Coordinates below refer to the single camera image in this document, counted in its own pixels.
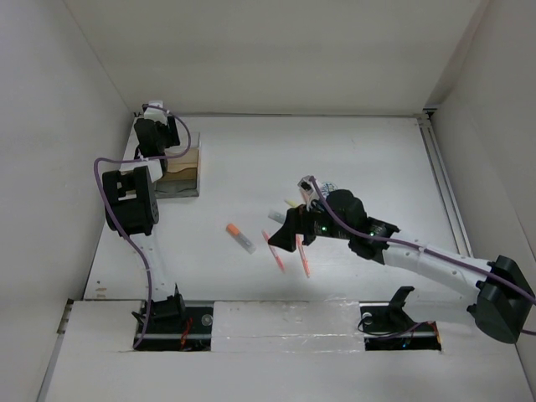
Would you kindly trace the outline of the right pink thin pen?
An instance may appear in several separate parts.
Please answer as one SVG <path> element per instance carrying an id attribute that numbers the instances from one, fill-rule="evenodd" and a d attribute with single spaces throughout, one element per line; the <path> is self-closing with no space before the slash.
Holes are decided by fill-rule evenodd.
<path id="1" fill-rule="evenodd" d="M 305 276 L 306 276 L 307 279 L 309 279 L 310 275 L 311 275 L 311 271 L 310 271 L 310 268 L 309 268 L 309 265 L 308 265 L 308 260 L 307 260 L 306 254 L 305 254 L 305 250 L 303 248 L 302 236 L 300 234 L 296 235 L 296 247 L 298 249 L 298 253 L 299 253 L 299 256 L 301 258 L 302 267 L 303 267 L 303 270 L 305 272 Z"/>

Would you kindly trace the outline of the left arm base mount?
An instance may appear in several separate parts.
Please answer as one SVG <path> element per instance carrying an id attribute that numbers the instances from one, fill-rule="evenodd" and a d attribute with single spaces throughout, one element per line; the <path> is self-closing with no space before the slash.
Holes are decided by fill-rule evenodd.
<path id="1" fill-rule="evenodd" d="M 208 352 L 211 350 L 214 304 L 189 301 L 180 311 L 170 301 L 153 303 L 151 320 L 142 336 L 147 304 L 133 312 L 137 329 L 133 347 L 138 352 Z"/>

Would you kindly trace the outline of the pink thin pen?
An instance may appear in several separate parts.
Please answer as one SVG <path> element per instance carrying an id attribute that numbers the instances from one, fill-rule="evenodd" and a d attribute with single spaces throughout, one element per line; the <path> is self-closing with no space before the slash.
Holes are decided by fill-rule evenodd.
<path id="1" fill-rule="evenodd" d="M 281 257 L 278 255 L 277 251 L 276 251 L 276 248 L 272 245 L 269 244 L 269 239 L 270 239 L 270 236 L 269 234 L 265 231 L 265 230 L 262 230 L 261 231 L 261 234 L 265 240 L 265 242 L 267 243 L 268 247 L 269 247 L 269 250 L 273 256 L 273 258 L 275 259 L 276 261 L 276 264 L 277 266 L 279 267 L 279 269 L 281 270 L 281 272 L 285 273 L 286 272 L 286 268 L 285 268 L 285 265 L 281 259 Z"/>
<path id="2" fill-rule="evenodd" d="M 306 276 L 307 279 L 309 279 L 310 275 L 311 275 L 311 271 L 310 271 L 310 268 L 309 268 L 309 265 L 308 265 L 308 260 L 307 260 L 306 254 L 305 254 L 305 250 L 303 248 L 302 236 L 300 234 L 296 235 L 296 247 L 298 249 L 298 253 L 299 253 L 299 256 L 301 258 L 302 267 L 303 267 L 303 270 L 305 272 L 305 276 Z"/>

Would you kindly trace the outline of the blue slime jar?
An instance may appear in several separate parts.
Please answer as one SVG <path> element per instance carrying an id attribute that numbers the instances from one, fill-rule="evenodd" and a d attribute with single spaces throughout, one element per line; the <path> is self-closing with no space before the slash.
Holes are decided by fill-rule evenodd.
<path id="1" fill-rule="evenodd" d="M 319 189 L 324 198 L 334 191 L 338 190 L 338 186 L 332 182 L 322 182 L 319 184 Z"/>

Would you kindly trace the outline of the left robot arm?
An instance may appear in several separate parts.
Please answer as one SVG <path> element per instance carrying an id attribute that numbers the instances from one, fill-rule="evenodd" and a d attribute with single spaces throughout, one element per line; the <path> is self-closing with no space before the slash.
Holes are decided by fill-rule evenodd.
<path id="1" fill-rule="evenodd" d="M 148 274 L 147 303 L 133 316 L 142 325 L 160 324 L 177 332 L 186 324 L 186 311 L 177 285 L 168 279 L 157 239 L 153 233 L 159 221 L 155 184 L 168 170 L 165 150 L 180 144 L 176 120 L 147 109 L 134 123 L 138 146 L 136 159 L 126 172 L 97 173 L 105 201 L 106 222 L 134 248 Z"/>

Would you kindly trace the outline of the aluminium rail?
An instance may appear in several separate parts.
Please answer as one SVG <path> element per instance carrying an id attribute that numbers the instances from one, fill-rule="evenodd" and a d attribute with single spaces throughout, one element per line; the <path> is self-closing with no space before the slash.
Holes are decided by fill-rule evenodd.
<path id="1" fill-rule="evenodd" d="M 431 170 L 435 178 L 436 187 L 438 188 L 441 202 L 443 203 L 443 209 L 446 212 L 446 217 L 451 227 L 456 249 L 459 254 L 473 256 L 472 246 L 434 132 L 431 117 L 434 115 L 435 111 L 435 109 L 424 109 L 421 113 L 416 114 L 415 118 L 420 128 Z"/>

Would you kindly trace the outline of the wooden clear organizer container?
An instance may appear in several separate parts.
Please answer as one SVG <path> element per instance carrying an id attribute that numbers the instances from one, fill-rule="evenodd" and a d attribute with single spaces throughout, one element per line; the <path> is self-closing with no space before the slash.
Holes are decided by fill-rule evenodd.
<path id="1" fill-rule="evenodd" d="M 167 171 L 155 184 L 157 198 L 197 198 L 200 195 L 201 149 L 200 132 L 194 131 L 186 154 L 167 161 Z"/>

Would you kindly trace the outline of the left pink thin pen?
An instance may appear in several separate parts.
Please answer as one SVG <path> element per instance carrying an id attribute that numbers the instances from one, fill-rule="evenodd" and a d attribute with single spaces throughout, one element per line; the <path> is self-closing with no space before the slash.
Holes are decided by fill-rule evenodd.
<path id="1" fill-rule="evenodd" d="M 281 257 L 278 255 L 277 251 L 276 251 L 276 248 L 272 245 L 269 244 L 269 239 L 270 239 L 270 236 L 269 234 L 265 231 L 265 230 L 262 230 L 261 231 L 261 234 L 265 240 L 265 242 L 267 243 L 268 247 L 269 247 L 269 250 L 273 256 L 273 258 L 275 259 L 276 261 L 276 264 L 277 266 L 279 267 L 279 269 L 281 270 L 281 272 L 285 273 L 286 272 L 286 268 L 285 268 L 285 265 L 281 259 Z"/>

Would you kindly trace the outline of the green cap highlighter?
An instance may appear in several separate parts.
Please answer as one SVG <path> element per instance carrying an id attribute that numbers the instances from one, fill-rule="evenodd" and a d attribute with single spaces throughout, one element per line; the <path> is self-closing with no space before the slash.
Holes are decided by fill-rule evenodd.
<path id="1" fill-rule="evenodd" d="M 268 213 L 268 218 L 277 222 L 278 224 L 284 224 L 286 221 L 286 215 L 271 209 Z"/>

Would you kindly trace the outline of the yellow thin pen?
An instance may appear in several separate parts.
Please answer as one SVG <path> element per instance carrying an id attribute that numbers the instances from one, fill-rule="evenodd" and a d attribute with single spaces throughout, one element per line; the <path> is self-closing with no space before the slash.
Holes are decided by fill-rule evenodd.
<path id="1" fill-rule="evenodd" d="M 296 208 L 296 207 L 299 207 L 299 206 L 300 206 L 300 203 L 291 201 L 290 199 L 285 199 L 284 201 L 285 201 L 285 203 L 286 203 L 287 205 L 289 205 L 289 206 L 292 207 L 292 208 Z"/>

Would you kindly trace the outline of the orange cap grey highlighter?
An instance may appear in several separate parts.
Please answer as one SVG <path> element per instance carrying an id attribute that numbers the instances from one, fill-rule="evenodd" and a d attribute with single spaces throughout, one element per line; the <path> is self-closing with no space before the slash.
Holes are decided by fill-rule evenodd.
<path id="1" fill-rule="evenodd" d="M 227 233 L 249 254 L 252 255 L 255 252 L 255 245 L 234 224 L 227 224 L 225 229 Z"/>

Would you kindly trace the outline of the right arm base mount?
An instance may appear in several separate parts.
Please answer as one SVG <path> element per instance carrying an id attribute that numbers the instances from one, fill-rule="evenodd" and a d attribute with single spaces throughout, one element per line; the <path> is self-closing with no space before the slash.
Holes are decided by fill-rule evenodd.
<path id="1" fill-rule="evenodd" d="M 404 311 L 406 299 L 415 290 L 402 286 L 388 301 L 359 303 L 357 330 L 368 352 L 442 350 L 435 322 L 416 322 Z"/>

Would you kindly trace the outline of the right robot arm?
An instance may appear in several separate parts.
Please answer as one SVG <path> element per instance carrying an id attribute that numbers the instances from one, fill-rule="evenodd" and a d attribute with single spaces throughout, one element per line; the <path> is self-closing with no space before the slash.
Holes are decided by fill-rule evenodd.
<path id="1" fill-rule="evenodd" d="M 304 204 L 287 210 L 284 223 L 267 241 L 270 247 L 293 252 L 318 237 L 345 240 L 363 260 L 410 271 L 453 291 L 427 295 L 413 285 L 401 286 L 388 301 L 363 307 L 359 331 L 388 342 L 444 321 L 475 325 L 508 344 L 530 333 L 525 323 L 535 306 L 535 293 L 514 260 L 503 255 L 475 259 L 428 245 L 368 215 L 362 201 L 347 189 L 328 195 L 309 189 L 306 195 Z"/>

